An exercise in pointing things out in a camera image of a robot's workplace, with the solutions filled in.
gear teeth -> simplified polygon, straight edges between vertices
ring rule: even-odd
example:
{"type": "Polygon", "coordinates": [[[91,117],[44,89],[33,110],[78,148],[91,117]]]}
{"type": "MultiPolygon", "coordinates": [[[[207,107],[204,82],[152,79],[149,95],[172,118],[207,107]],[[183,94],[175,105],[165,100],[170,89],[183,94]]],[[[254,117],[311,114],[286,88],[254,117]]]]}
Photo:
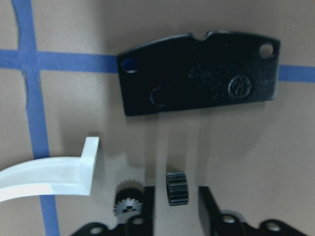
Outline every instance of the gear teeth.
{"type": "Polygon", "coordinates": [[[170,206],[186,205],[189,201],[188,184],[184,172],[166,174],[166,188],[170,206]]]}

